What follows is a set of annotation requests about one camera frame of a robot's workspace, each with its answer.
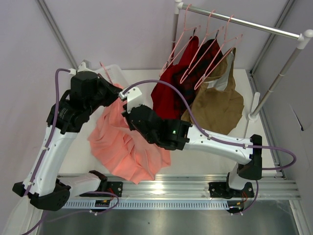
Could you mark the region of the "pink pleated skirt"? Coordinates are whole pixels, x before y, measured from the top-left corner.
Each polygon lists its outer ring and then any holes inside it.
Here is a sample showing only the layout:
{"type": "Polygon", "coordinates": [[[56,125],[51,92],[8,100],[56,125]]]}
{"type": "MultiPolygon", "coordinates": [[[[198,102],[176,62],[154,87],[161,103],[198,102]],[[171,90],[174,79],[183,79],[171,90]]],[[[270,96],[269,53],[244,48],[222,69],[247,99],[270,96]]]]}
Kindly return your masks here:
{"type": "Polygon", "coordinates": [[[117,99],[104,108],[88,137],[91,153],[115,176],[135,184],[154,180],[162,168],[171,165],[170,152],[129,129],[121,114],[123,104],[117,99]]]}

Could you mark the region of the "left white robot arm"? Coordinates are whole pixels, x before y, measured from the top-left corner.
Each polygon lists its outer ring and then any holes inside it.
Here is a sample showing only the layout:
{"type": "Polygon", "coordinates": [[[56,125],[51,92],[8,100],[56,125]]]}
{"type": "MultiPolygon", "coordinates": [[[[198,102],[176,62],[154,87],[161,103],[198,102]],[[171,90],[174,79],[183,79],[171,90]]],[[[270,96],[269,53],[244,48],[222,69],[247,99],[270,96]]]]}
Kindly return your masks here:
{"type": "Polygon", "coordinates": [[[75,196],[102,192],[112,196],[107,177],[96,170],[70,181],[61,181],[57,175],[82,126],[99,107],[108,107],[119,99],[122,91],[92,71],[77,72],[63,95],[59,94],[59,85],[55,86],[56,102],[46,120],[42,150],[28,177],[12,188],[18,196],[27,197],[32,206],[44,211],[58,211],[75,196]]]}

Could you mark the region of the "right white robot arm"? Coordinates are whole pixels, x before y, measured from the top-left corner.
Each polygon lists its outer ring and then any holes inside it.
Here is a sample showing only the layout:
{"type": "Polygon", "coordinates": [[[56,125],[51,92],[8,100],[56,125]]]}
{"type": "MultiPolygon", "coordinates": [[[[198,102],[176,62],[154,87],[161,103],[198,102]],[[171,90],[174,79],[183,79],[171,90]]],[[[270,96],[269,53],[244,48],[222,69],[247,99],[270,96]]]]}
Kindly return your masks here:
{"type": "Polygon", "coordinates": [[[237,139],[212,133],[186,121],[162,119],[146,105],[131,109],[123,105],[122,116],[129,129],[137,131],[149,144],[169,151],[197,150],[236,162],[226,178],[227,191],[243,190],[247,182],[262,178],[262,137],[237,139]]]}

